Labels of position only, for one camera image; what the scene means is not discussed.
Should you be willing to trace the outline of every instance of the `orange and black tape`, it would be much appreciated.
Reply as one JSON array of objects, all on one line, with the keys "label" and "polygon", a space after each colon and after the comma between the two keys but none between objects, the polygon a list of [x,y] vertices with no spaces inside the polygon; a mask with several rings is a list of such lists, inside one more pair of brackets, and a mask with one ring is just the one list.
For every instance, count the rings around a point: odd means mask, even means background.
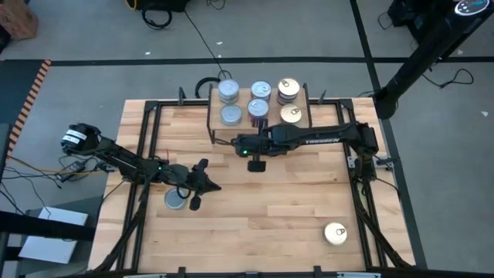
[{"label": "orange and black tape", "polygon": [[10,136],[8,137],[8,150],[7,155],[10,157],[12,152],[14,151],[15,144],[17,140],[21,136],[22,129],[25,125],[25,122],[28,119],[29,112],[31,112],[32,106],[36,101],[36,97],[38,97],[39,89],[43,84],[43,80],[45,80],[46,74],[48,73],[49,66],[52,64],[50,60],[44,60],[41,63],[41,67],[38,70],[38,74],[36,74],[36,78],[31,85],[31,90],[26,97],[24,104],[22,105],[21,112],[17,116],[17,120],[15,121],[14,126],[12,127],[12,131],[10,132]]}]

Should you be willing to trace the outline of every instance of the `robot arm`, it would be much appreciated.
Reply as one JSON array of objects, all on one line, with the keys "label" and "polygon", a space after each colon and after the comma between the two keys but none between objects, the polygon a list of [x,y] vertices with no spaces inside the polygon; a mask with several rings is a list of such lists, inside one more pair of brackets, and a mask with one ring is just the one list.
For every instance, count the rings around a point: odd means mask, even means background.
[{"label": "robot arm", "polygon": [[115,141],[102,137],[97,127],[89,124],[73,124],[62,139],[63,152],[66,154],[94,155],[120,170],[128,181],[149,186],[151,182],[163,182],[195,192],[190,209],[197,210],[201,205],[200,196],[204,193],[221,190],[212,182],[204,169],[208,160],[201,159],[189,171],[181,164],[170,164],[168,160],[154,158],[139,158],[136,154],[115,144]]},{"label": "robot arm", "polygon": [[292,124],[259,128],[258,134],[240,134],[232,140],[235,153],[241,157],[254,156],[249,162],[249,170],[264,171],[265,162],[259,156],[275,157],[287,154],[302,145],[348,143],[357,153],[358,174],[362,178],[374,180],[375,169],[372,157],[379,150],[374,129],[368,124],[348,123],[329,127],[300,128]]}]

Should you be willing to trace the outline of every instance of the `tin can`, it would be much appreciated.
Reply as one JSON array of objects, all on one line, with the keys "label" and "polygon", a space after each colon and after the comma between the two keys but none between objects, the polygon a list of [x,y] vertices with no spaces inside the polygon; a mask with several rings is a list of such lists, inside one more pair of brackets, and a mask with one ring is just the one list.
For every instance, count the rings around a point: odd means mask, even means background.
[{"label": "tin can", "polygon": [[249,116],[252,120],[268,117],[269,104],[262,99],[253,99],[247,105]]},{"label": "tin can", "polygon": [[233,104],[239,99],[239,84],[234,80],[223,80],[218,84],[219,99],[226,104]]},{"label": "tin can", "polygon": [[186,196],[187,193],[182,188],[172,188],[167,191],[164,195],[164,204],[173,210],[182,209],[185,204],[187,204],[187,200],[181,198],[180,196]]},{"label": "tin can", "polygon": [[267,81],[255,81],[250,88],[251,97],[269,102],[271,97],[271,85]]},{"label": "tin can", "polygon": [[293,102],[298,96],[300,85],[293,78],[284,78],[278,83],[278,102],[282,105]]},{"label": "tin can", "polygon": [[287,124],[295,124],[302,119],[301,109],[293,104],[283,106],[279,114],[281,116],[281,121]]},{"label": "tin can", "polygon": [[335,245],[342,245],[347,240],[347,229],[343,225],[337,222],[332,222],[324,229],[324,237],[326,240]]},{"label": "tin can", "polygon": [[238,105],[225,105],[221,111],[222,123],[227,126],[240,124],[242,120],[242,109]]}]

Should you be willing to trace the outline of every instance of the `gray floor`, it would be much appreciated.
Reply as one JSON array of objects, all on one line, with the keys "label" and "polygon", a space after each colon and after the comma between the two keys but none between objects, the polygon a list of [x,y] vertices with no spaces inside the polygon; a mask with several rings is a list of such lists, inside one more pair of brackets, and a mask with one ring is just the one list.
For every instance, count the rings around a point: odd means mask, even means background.
[{"label": "gray floor", "polygon": [[[404,57],[411,53],[409,32],[383,31],[377,25],[377,16],[389,2],[359,0],[358,4],[373,56]],[[209,57],[183,14],[174,14],[168,30],[155,32],[122,1],[87,5],[77,0],[32,0],[30,6],[39,16],[39,36],[11,44],[0,59]],[[363,56],[346,0],[227,1],[220,12],[202,1],[192,1],[188,11],[213,52],[223,57]],[[487,47],[494,42],[491,30],[492,19],[461,46],[463,56],[494,55]],[[399,66],[376,65],[381,85]],[[224,67],[241,86],[257,79],[276,82],[293,76],[309,84],[312,97],[324,90],[328,97],[352,97],[372,90],[365,64]],[[462,67],[475,76],[473,85],[439,90],[420,79],[401,98],[392,124],[429,267],[494,273],[494,174],[489,169],[494,162],[490,144],[494,98],[489,89],[494,64],[441,64],[427,75],[446,81]],[[196,82],[217,72],[215,65],[52,67],[14,155],[40,168],[57,169],[57,158],[62,155],[59,140],[69,124],[94,124],[105,136],[115,137],[126,99],[175,98],[180,86],[192,97]],[[483,111],[490,114],[484,117]],[[9,165],[29,171],[12,162]],[[50,181],[38,179],[36,188],[47,205],[56,205],[101,196],[105,181],[105,175],[94,175],[58,189]],[[6,180],[5,185],[23,209],[42,206],[26,180]],[[0,209],[11,210],[5,202]]]}]

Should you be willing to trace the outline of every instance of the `wooden table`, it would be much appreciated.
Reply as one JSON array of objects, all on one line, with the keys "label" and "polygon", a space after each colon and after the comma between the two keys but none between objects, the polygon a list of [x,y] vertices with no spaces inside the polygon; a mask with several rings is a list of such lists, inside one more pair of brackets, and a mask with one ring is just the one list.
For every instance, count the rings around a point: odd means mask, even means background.
[{"label": "wooden table", "polygon": [[[371,125],[380,152],[386,148],[372,99],[355,98],[354,112]],[[136,151],[145,100],[128,100],[123,109],[117,143]],[[312,105],[313,126],[337,124],[334,107]],[[220,192],[203,196],[201,208],[172,211],[164,205],[171,187],[153,184],[147,206],[140,273],[307,272],[364,270],[356,214],[342,144],[302,146],[286,156],[263,158],[266,172],[247,171],[246,158],[232,147],[212,145],[206,129],[206,107],[164,107],[161,111],[156,155],[171,163],[192,167],[209,159],[206,169]],[[153,123],[150,116],[148,133]],[[148,153],[147,136],[144,153]],[[384,169],[377,176],[394,183]],[[120,183],[120,174],[108,178],[106,193]],[[104,203],[96,229],[90,269],[98,266],[121,234],[129,184],[120,186]],[[414,263],[397,192],[380,181],[372,182],[381,231],[409,263]],[[332,246],[323,227],[340,222],[348,238]],[[367,230],[373,264],[378,265],[374,240]],[[128,249],[133,248],[129,241]],[[130,267],[131,251],[126,267]]]}]

